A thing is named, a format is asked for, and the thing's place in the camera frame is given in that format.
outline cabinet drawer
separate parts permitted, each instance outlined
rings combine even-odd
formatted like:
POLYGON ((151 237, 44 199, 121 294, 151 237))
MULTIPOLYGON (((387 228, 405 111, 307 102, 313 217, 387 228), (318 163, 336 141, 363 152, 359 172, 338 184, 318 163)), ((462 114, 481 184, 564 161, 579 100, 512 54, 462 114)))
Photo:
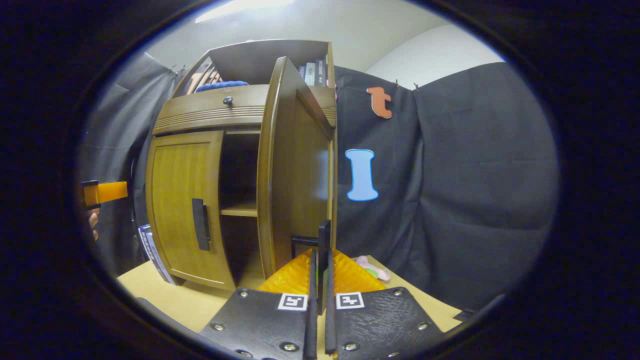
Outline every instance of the cabinet drawer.
POLYGON ((167 101, 153 135, 233 125, 260 125, 269 85, 233 86, 175 97, 167 101), (231 106, 224 98, 233 98, 231 106))

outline cabinet shelf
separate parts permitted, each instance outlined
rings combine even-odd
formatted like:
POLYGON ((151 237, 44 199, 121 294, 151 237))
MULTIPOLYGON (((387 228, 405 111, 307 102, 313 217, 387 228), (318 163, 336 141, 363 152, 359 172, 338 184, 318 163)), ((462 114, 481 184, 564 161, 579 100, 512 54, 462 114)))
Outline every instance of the cabinet shelf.
POLYGON ((255 199, 240 200, 229 204, 220 210, 222 215, 230 215, 235 217, 258 217, 258 210, 255 199))

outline cabinet door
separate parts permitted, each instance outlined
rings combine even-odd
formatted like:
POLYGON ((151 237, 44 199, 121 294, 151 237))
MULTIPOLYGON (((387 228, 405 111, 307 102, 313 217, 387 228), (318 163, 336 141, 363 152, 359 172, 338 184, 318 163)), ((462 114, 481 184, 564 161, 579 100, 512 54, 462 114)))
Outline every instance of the cabinet door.
POLYGON ((258 148, 257 212, 265 276, 291 260, 291 236, 327 219, 334 129, 287 58, 271 75, 258 148))
POLYGON ((223 131, 153 139, 147 162, 147 211, 170 274, 234 290, 218 210, 222 139, 223 131))

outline table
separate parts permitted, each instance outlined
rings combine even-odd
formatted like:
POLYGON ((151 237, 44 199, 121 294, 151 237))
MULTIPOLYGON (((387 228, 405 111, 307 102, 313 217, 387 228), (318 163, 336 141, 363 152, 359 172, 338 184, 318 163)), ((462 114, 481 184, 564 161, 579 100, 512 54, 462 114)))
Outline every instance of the table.
MULTIPOLYGON (((367 258, 370 264, 384 268, 371 256, 367 256, 367 258)), ((395 273, 389 272, 391 274, 390 280, 382 281, 382 283, 387 288, 405 287, 441 331, 451 330, 461 323, 453 318, 460 313, 459 309, 437 300, 395 273)), ((182 286, 171 285, 162 280, 151 261, 122 274, 118 280, 132 296, 147 299, 170 318, 196 333, 207 325, 229 296, 233 294, 233 291, 212 288, 191 281, 185 281, 182 286)), ((263 278, 258 275, 243 277, 238 287, 256 288, 262 282, 263 278)), ((317 349, 318 359, 332 359, 324 354, 324 314, 318 317, 317 349)))

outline white wall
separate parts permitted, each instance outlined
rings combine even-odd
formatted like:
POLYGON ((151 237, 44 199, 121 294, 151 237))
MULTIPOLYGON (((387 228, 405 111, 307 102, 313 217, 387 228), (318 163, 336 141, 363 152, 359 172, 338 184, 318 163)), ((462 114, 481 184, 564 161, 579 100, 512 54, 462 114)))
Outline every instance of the white wall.
POLYGON ((414 89, 487 63, 504 61, 489 47, 455 25, 423 32, 396 47, 366 73, 414 89))

